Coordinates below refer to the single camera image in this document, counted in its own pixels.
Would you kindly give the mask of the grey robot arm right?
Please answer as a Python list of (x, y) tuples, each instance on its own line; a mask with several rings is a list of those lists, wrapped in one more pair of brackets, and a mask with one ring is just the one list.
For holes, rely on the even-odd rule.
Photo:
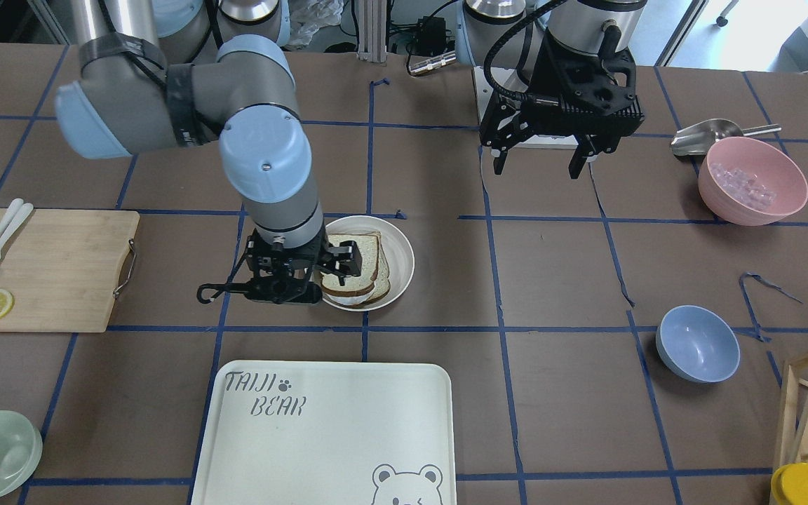
[(59, 128), (88, 159), (217, 141), (254, 230), (238, 265), (251, 279), (200, 285), (208, 304), (236, 293), (316, 304), (315, 271), (363, 277), (353, 241), (331, 243), (281, 48), (283, 1), (74, 1), (80, 77), (55, 94)]

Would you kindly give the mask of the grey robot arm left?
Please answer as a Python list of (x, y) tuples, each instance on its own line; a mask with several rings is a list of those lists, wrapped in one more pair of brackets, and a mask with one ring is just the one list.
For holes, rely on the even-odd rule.
[(533, 137), (577, 142), (570, 177), (614, 152), (645, 113), (629, 41), (645, 1), (459, 1), (455, 53), (480, 68), (490, 102), (480, 141), (503, 172)]

